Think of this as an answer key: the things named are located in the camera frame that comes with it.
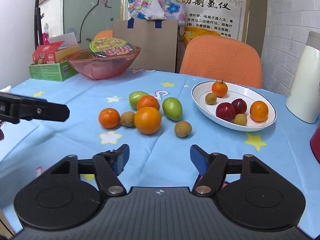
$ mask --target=white brick wall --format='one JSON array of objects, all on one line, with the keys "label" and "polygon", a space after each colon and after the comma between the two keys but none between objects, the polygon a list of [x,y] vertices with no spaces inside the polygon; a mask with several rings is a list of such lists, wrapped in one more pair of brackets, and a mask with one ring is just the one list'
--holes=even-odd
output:
[{"label": "white brick wall", "polygon": [[320,0],[268,0],[264,89],[288,96],[309,31],[320,33]]},{"label": "white brick wall", "polygon": [[44,17],[41,20],[42,32],[44,32],[44,24],[49,25],[49,37],[63,34],[61,26],[60,0],[47,0],[40,5],[41,14]]}]

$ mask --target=plate of fruit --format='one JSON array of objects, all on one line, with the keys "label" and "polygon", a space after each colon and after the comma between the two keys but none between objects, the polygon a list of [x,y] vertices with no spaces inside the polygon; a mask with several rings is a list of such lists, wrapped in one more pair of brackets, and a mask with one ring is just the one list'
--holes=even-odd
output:
[{"label": "plate of fruit", "polygon": [[227,128],[253,132],[276,121],[273,105],[257,92],[233,83],[208,81],[192,89],[198,109],[212,121]]}]

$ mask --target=black circular joint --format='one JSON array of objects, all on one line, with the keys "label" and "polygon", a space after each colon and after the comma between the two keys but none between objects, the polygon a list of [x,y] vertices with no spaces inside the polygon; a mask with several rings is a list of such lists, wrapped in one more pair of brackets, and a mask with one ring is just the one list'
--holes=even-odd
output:
[{"label": "black circular joint", "polygon": [[245,199],[256,207],[271,208],[280,204],[282,194],[274,188],[255,187],[245,193]]},{"label": "black circular joint", "polygon": [[216,200],[228,219],[257,231],[297,225],[306,204],[303,194],[291,183],[268,176],[234,181],[218,192]]},{"label": "black circular joint", "polygon": [[25,227],[64,230],[83,224],[99,210],[99,191],[89,183],[59,174],[36,179],[14,199]]}]

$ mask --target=plate rim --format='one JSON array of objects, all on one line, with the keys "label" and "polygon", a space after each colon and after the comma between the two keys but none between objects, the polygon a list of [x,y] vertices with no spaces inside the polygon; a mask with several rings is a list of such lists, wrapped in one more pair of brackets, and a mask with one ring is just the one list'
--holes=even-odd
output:
[{"label": "plate rim", "polygon": [[[199,85],[201,85],[201,84],[209,83],[209,82],[217,82],[217,81],[220,81],[220,80],[213,80],[213,81],[204,81],[204,82],[201,82],[201,83],[199,83],[199,84],[196,84],[196,85],[192,88],[192,90],[191,90],[191,96],[192,96],[193,101],[194,101],[199,107],[201,107],[204,111],[206,111],[208,114],[211,114],[211,113],[210,113],[208,110],[204,109],[204,108],[195,100],[195,98],[194,98],[194,96],[193,96],[193,90],[194,90],[197,86],[199,86]],[[262,129],[265,129],[265,128],[269,127],[270,125],[272,125],[272,124],[276,121],[276,119],[277,119],[277,111],[276,111],[275,107],[273,106],[273,104],[272,104],[268,99],[266,99],[263,95],[261,95],[260,93],[252,90],[251,88],[246,87],[246,86],[243,86],[243,85],[239,85],[239,84],[236,84],[236,83],[233,83],[233,82],[225,82],[225,83],[237,85],[237,86],[240,86],[240,87],[243,87],[243,88],[248,88],[248,89],[251,90],[252,92],[257,93],[258,95],[262,96],[266,101],[269,102],[269,104],[272,106],[273,110],[275,111],[275,118],[273,119],[273,121],[272,121],[270,124],[268,124],[268,125],[266,125],[266,126],[260,126]],[[239,125],[239,124],[235,124],[235,123],[231,123],[231,124],[236,125],[237,127],[256,128],[256,127],[254,127],[254,126],[243,126],[243,125]]]}]

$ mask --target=gray ribbed panel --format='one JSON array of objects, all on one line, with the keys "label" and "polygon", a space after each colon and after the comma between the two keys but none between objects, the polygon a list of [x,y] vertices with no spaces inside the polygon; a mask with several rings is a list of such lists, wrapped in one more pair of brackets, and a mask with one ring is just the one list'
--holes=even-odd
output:
[{"label": "gray ribbed panel", "polygon": [[89,222],[70,230],[26,229],[14,240],[310,240],[297,228],[263,233],[241,228],[220,214],[209,198],[187,187],[134,187],[127,196],[110,198]]}]

